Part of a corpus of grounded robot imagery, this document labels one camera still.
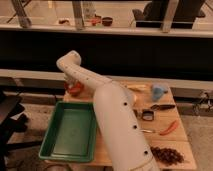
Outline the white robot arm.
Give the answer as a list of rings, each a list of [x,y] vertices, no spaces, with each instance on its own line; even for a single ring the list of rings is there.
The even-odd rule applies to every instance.
[[[57,67],[94,91],[98,126],[114,171],[160,171],[133,111],[135,96],[121,83],[81,66],[74,50],[56,61]]]

